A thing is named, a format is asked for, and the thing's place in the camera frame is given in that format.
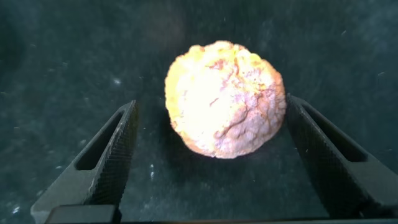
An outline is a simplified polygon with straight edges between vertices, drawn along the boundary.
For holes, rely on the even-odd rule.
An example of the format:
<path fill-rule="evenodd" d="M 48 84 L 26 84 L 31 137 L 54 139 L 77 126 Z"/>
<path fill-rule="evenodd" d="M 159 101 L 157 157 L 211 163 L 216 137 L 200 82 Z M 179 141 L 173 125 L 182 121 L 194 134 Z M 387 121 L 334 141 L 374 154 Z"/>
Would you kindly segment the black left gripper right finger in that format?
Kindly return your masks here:
<path fill-rule="evenodd" d="M 301 98 L 287 95 L 286 120 L 331 217 L 397 217 L 396 173 Z"/>

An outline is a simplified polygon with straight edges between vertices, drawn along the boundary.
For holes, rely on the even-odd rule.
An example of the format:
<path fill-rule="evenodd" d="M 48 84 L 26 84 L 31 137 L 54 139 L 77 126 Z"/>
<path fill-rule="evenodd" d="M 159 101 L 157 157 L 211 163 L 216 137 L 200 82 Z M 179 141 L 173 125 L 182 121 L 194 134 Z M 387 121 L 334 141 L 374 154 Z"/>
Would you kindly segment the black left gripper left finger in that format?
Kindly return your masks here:
<path fill-rule="evenodd" d="M 120 107 L 30 209 L 36 223 L 120 223 L 139 118 Z"/>

